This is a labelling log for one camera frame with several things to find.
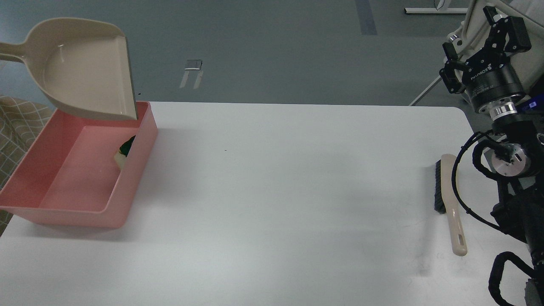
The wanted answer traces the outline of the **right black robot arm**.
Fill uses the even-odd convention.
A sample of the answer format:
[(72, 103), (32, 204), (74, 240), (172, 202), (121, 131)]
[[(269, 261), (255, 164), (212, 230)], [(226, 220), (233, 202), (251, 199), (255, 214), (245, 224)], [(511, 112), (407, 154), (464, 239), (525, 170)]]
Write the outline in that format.
[[(488, 291), (500, 306), (504, 266), (511, 262), (528, 275), (525, 304), (543, 304), (543, 26), (502, 0), (473, 0), (465, 21), (443, 43), (439, 75), (451, 94), (466, 97), (474, 112), (490, 116), (492, 126), (475, 132), (457, 155), (436, 163), (434, 209), (448, 218), (456, 255), (468, 252), (459, 209), (528, 247), (532, 263), (513, 252), (496, 256)], [(472, 164), (493, 180), (498, 203), (494, 223), (466, 205), (457, 189), (457, 169), (472, 148)]]

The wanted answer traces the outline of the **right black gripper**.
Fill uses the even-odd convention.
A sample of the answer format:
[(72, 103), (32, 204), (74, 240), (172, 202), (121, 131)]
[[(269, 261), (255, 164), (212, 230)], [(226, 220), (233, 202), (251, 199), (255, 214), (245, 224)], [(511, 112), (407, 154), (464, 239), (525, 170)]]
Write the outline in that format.
[[(444, 67), (439, 75), (451, 94), (465, 91), (474, 112), (486, 112), (492, 102), (517, 102), (525, 96), (525, 90), (510, 63), (510, 57), (532, 48), (522, 17), (501, 17), (493, 6), (484, 6), (484, 15), (490, 31), (484, 46), (465, 59), (458, 55), (453, 43), (444, 42)], [(464, 83), (456, 72), (464, 73)]]

